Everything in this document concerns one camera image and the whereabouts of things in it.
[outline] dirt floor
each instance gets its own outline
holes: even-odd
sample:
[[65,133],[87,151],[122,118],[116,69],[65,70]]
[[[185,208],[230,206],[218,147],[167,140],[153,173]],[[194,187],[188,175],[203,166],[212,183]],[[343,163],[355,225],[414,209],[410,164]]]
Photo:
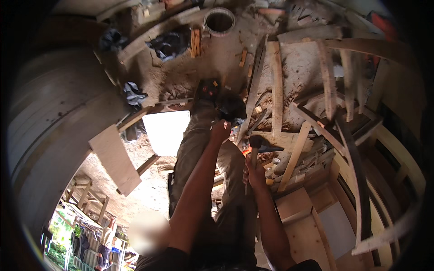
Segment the dirt floor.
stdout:
[[[145,48],[134,58],[129,60],[124,69],[124,79],[136,82],[149,97],[147,105],[159,101],[190,98],[202,78],[216,77],[223,80],[225,85],[237,94],[242,92],[249,83],[247,73],[254,62],[256,46],[265,35],[272,35],[285,30],[279,30],[263,17],[257,17],[248,11],[234,9],[236,25],[225,37],[211,37],[202,39],[203,52],[198,58],[191,58],[187,51],[181,56],[162,63],[155,51]],[[241,52],[248,50],[244,67],[239,67]],[[284,77],[284,114],[283,131],[299,132],[303,119],[290,110],[290,102],[300,93],[307,95],[322,88],[321,72],[319,69],[317,47],[315,42],[292,44],[281,47]],[[269,94],[262,99],[261,107],[272,111],[271,88],[273,72],[270,67],[270,55],[266,55],[261,75],[258,97]],[[253,112],[250,120],[252,125],[259,117]],[[270,131],[271,115],[263,121],[258,129]],[[124,143],[131,162],[138,168],[154,154],[146,135],[142,135],[135,143]],[[167,174],[163,170],[171,170],[176,162],[175,157],[162,157],[151,166],[142,176],[137,186],[128,197],[116,192],[116,185],[107,174],[95,154],[90,154],[84,161],[76,175],[76,180],[93,182],[92,188],[100,194],[110,197],[107,212],[118,218],[119,228],[126,233],[129,223],[136,214],[144,210],[156,210],[168,218],[168,190]],[[221,199],[222,189],[213,192],[213,198]],[[92,203],[90,210],[99,212],[101,206]]]

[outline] khaki pants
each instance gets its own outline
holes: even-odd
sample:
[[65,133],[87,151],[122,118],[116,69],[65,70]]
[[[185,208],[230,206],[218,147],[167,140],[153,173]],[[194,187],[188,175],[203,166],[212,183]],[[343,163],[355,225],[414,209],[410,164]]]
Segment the khaki pants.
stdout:
[[[211,122],[217,116],[214,106],[207,101],[195,105],[184,139],[178,150],[174,168],[171,207],[175,209],[185,183],[196,166],[210,138]],[[255,235],[257,206],[253,195],[244,195],[244,155],[229,140],[220,148],[217,168],[224,176],[224,194],[216,220],[209,217],[203,221],[197,233],[195,248],[213,245],[235,246],[240,251],[240,263],[255,266]]]

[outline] person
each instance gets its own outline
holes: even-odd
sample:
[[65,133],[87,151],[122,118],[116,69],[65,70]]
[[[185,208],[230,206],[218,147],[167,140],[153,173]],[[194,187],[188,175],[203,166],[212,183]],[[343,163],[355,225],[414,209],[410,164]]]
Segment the person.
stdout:
[[[231,123],[215,122],[214,101],[199,99],[193,110],[174,168],[170,243],[161,253],[140,256],[135,270],[264,270],[256,267],[254,255],[258,212],[263,249],[273,270],[321,270],[314,260],[296,264],[291,257],[264,168],[254,169],[228,140]],[[224,176],[224,193],[214,221],[210,194],[216,165]],[[244,195],[246,183],[251,188]]]
[[110,261],[110,252],[112,251],[113,237],[115,236],[114,226],[116,218],[111,217],[107,228],[102,230],[101,240],[96,254],[98,265],[95,266],[95,271],[108,269],[113,262]]

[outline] hammer head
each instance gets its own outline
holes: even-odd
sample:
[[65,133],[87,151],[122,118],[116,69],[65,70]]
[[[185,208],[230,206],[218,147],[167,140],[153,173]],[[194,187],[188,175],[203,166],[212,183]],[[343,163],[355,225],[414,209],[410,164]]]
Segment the hammer head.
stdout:
[[259,149],[266,142],[267,142],[267,140],[265,138],[263,138],[262,136],[259,136],[259,135],[254,135],[254,136],[249,137],[250,147],[252,147],[252,148]]

